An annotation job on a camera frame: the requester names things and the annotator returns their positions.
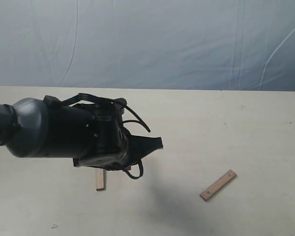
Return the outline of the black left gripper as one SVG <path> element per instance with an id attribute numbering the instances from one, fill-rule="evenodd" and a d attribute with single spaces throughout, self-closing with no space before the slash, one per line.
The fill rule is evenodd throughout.
<path id="1" fill-rule="evenodd" d="M 86 124 L 91 140 L 88 147 L 73 158 L 74 167 L 124 170 L 132 162 L 163 148 L 161 137 L 130 135 L 122 124 L 124 107 L 120 104 L 80 104 L 80 107 L 91 113 Z"/>

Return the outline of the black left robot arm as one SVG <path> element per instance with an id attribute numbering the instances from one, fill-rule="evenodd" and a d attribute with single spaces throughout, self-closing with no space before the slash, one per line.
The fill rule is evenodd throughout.
<path id="1" fill-rule="evenodd" d="M 0 104 L 0 146 L 19 158 L 72 158 L 74 167 L 127 171 L 163 143 L 132 135 L 122 119 L 125 110 L 123 98 L 86 93 Z"/>

